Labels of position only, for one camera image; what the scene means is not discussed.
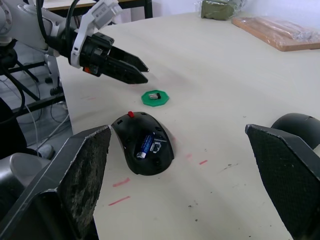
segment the black computer mouse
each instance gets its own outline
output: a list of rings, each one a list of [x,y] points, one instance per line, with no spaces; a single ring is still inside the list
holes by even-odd
[[[156,175],[165,171],[174,157],[169,137],[161,124],[145,112],[128,112],[112,127],[129,168],[135,174]]]
[[[272,128],[300,137],[313,150],[320,144],[320,121],[312,116],[289,113],[280,117]]]

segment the wooden board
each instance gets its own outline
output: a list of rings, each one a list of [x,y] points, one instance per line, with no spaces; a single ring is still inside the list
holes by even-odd
[[[320,40],[310,42],[290,39],[252,17],[234,17],[232,23],[282,52],[320,49]]]

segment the robotic arm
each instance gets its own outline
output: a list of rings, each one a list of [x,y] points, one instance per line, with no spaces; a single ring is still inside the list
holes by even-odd
[[[36,6],[23,0],[0,0],[0,48],[15,39],[46,54],[67,57],[73,67],[83,67],[97,77],[104,74],[127,84],[147,83],[142,72],[149,69],[138,57],[114,47],[113,38],[94,33],[121,11],[117,0],[100,0],[82,17],[79,29],[67,31],[64,17],[46,9],[39,17]]]

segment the red mark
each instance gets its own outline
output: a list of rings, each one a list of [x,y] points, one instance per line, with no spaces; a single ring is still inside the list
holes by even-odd
[[[208,160],[204,160],[204,161],[200,162],[199,165],[205,164],[206,162],[208,162]]]
[[[127,178],[126,180],[124,180],[124,181],[120,181],[120,182],[118,182],[118,183],[115,183],[115,184],[113,184],[112,185],[112,187],[119,187],[119,186],[121,186],[121,185],[123,185],[123,184],[126,184],[126,183],[128,183],[130,181],[130,178]]]
[[[122,201],[124,201],[124,200],[129,199],[129,198],[130,198],[130,196],[126,196],[126,197],[124,197],[124,198],[119,199],[118,201],[115,201],[115,202],[113,202],[113,203],[110,203],[109,206],[118,204],[118,203],[120,203],[120,202],[122,202]]]

